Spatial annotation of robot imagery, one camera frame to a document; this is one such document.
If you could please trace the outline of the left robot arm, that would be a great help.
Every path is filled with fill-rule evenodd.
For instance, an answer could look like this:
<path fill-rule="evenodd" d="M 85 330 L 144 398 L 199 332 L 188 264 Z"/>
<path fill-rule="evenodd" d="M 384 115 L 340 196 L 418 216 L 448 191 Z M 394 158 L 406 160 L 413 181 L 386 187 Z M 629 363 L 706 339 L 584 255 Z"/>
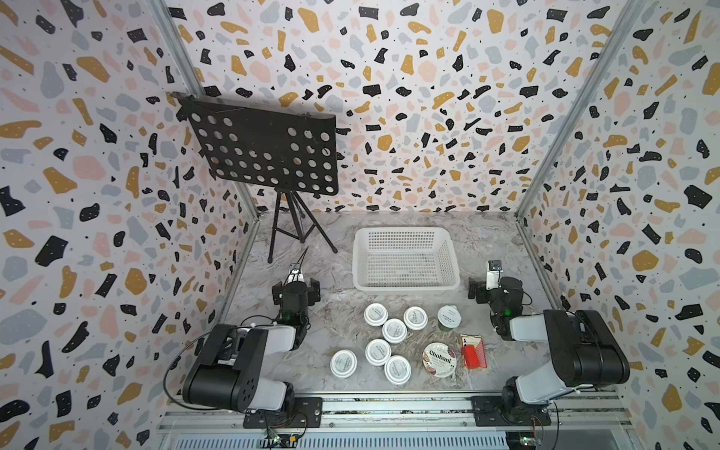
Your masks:
<path fill-rule="evenodd" d="M 264 358 L 297 350 L 321 301 L 316 279 L 286 281 L 272 289 L 279 315 L 268 325 L 217 324 L 209 333 L 182 387 L 183 403 L 238 413 L 292 414 L 296 394 L 289 382 L 261 376 Z"/>

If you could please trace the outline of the green yogurt cup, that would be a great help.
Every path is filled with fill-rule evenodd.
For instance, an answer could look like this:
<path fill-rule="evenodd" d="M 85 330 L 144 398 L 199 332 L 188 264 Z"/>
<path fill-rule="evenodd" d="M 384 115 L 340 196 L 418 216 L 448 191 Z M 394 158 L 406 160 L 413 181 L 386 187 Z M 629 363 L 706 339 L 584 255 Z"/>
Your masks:
<path fill-rule="evenodd" d="M 445 305 L 438 310 L 437 320 L 440 330 L 450 332 L 461 325 L 461 313 L 456 306 Z"/>

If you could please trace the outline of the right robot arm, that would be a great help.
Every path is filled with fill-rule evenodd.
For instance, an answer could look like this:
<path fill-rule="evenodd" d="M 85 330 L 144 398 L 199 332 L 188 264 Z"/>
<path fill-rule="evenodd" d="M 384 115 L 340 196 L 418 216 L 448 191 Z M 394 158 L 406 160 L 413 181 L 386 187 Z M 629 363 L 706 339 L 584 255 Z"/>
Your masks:
<path fill-rule="evenodd" d="M 506 382 L 500 403 L 503 413 L 543 408 L 578 389 L 628 381 L 629 361 L 598 311 L 545 309 L 525 314 L 527 294 L 513 277 L 470 279 L 468 289 L 468 298 L 489 306 L 490 322 L 501 339 L 549 346 L 549 362 Z"/>

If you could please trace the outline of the Chobani yogurt cup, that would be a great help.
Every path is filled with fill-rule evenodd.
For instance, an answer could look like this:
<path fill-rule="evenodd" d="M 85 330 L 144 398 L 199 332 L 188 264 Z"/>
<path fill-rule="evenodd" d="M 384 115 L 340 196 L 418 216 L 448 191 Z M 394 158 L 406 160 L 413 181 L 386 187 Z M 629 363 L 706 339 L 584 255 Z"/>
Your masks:
<path fill-rule="evenodd" d="M 447 378 L 457 369 L 458 358 L 446 344 L 433 342 L 426 346 L 422 354 L 425 370 L 436 378 Z"/>

